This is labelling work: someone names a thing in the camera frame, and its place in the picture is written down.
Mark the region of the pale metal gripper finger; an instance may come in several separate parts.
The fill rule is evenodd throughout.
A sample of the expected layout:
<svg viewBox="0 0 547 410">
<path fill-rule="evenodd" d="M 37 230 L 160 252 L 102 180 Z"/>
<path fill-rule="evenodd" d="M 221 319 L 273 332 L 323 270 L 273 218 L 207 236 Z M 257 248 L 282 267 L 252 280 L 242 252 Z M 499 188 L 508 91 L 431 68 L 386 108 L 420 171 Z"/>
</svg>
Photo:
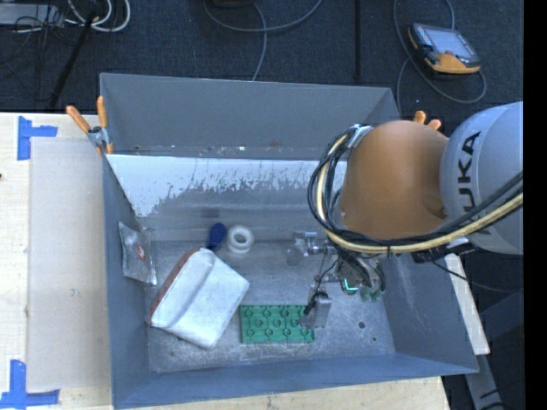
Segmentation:
<svg viewBox="0 0 547 410">
<path fill-rule="evenodd" d="M 332 246 L 328 242 L 318 243 L 315 231 L 294 231 L 292 243 L 286 251 L 286 261 L 289 267 L 298 266 L 304 258 L 332 254 Z"/>
<path fill-rule="evenodd" d="M 331 306 L 332 298 L 324 287 L 312 290 L 298 320 L 300 326 L 304 329 L 325 328 Z"/>
</svg>

